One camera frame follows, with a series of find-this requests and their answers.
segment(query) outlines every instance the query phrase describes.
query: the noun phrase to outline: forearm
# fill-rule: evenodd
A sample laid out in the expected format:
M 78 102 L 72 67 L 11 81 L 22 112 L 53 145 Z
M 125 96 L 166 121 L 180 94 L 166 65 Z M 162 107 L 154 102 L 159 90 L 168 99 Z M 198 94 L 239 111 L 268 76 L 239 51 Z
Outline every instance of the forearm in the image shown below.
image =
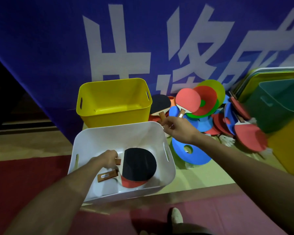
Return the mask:
M 196 135 L 194 145 L 206 152 L 276 224 L 294 234 L 294 176 Z
M 66 234 L 103 164 L 102 158 L 96 157 L 42 191 L 21 210 L 5 234 Z

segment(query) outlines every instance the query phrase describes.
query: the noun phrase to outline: green plastic bin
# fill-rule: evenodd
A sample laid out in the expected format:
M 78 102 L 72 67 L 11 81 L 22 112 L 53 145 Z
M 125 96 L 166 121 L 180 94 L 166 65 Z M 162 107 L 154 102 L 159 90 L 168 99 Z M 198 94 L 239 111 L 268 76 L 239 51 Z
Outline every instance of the green plastic bin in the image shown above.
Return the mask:
M 244 105 L 263 132 L 283 128 L 294 119 L 294 79 L 259 83 Z

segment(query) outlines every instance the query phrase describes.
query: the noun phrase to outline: leg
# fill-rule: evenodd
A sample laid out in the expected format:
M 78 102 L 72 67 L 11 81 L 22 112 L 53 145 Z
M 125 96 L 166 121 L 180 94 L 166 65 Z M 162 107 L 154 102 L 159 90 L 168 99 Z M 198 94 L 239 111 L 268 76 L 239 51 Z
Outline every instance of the leg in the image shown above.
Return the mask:
M 170 218 L 169 221 L 172 224 L 172 233 L 173 234 L 181 234 L 181 233 L 194 233 L 194 234 L 208 234 L 213 235 L 211 231 L 207 228 L 191 224 L 191 223 L 183 223 L 183 217 L 181 212 L 177 208 L 173 208 L 170 210 Z

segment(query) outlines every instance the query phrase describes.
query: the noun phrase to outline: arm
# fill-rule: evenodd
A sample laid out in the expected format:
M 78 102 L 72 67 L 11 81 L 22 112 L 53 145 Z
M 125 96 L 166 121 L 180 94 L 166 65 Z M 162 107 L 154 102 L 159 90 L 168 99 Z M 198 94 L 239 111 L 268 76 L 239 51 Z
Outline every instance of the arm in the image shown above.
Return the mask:
M 176 140 L 207 153 L 279 227 L 294 234 L 294 176 L 218 143 L 187 119 L 167 117 L 164 131 Z
M 66 234 L 102 167 L 115 166 L 118 154 L 107 150 L 38 194 L 14 218 L 5 235 Z

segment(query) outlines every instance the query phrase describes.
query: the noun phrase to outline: wall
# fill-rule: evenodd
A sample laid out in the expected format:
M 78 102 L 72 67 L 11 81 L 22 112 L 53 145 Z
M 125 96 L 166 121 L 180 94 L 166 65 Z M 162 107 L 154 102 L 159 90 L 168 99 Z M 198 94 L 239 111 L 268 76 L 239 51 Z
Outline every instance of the wall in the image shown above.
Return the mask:
M 0 0 L 0 61 L 73 142 L 85 82 L 169 95 L 294 66 L 294 0 Z

